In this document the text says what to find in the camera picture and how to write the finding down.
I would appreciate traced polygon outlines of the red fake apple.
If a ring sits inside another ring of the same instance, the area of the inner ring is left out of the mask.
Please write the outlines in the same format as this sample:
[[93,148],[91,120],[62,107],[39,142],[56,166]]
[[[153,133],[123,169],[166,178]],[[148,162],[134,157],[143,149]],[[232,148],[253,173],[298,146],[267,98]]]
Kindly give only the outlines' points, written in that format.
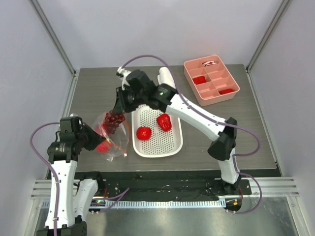
[[136,131],[136,137],[139,140],[146,141],[151,138],[152,130],[149,127],[140,126]]
[[99,152],[99,153],[107,153],[111,150],[111,144],[109,142],[102,142],[101,144],[99,144],[97,147],[96,147],[96,150]]

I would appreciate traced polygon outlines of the dark fake grape bunch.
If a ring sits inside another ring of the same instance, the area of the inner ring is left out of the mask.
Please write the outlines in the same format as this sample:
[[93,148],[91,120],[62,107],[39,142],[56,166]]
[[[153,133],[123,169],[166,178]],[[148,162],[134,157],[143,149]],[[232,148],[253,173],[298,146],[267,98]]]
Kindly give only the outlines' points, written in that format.
[[124,114],[114,114],[113,111],[109,111],[105,115],[102,127],[107,132],[107,134],[114,134],[116,129],[122,122],[125,121],[125,119],[126,118]]

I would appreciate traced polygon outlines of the clear zip top bag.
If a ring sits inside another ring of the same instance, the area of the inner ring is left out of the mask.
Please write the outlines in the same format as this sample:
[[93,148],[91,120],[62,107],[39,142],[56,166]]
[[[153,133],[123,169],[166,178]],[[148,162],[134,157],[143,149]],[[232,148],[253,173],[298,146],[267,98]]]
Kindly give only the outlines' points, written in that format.
[[130,141],[130,127],[125,119],[116,129],[114,134],[107,134],[102,127],[103,120],[107,112],[99,115],[92,125],[93,130],[106,138],[106,142],[111,144],[111,150],[107,153],[100,153],[107,161],[113,161],[117,157],[127,157],[127,147]]

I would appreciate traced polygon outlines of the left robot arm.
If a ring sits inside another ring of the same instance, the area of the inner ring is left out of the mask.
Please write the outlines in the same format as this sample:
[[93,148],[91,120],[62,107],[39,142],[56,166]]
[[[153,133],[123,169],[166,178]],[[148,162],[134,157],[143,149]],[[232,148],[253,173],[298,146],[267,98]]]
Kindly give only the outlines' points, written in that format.
[[104,193],[105,182],[100,172],[86,173],[76,185],[75,173],[83,149],[94,150],[106,140],[78,116],[62,118],[55,140],[44,160],[51,172],[49,212],[38,236],[85,236],[86,217],[94,196]]

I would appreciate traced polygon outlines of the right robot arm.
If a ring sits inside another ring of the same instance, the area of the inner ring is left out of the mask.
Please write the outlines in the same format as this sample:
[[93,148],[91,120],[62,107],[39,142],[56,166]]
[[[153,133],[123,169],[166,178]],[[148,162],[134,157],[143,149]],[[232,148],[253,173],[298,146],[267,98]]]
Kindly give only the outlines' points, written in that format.
[[157,85],[139,69],[119,68],[116,74],[122,85],[116,89],[114,114],[131,113],[147,105],[187,122],[210,139],[207,152],[218,161],[221,172],[221,183],[215,193],[234,194],[239,190],[241,176],[233,159],[237,136],[234,118],[219,118],[179,94],[166,67],[160,68]]

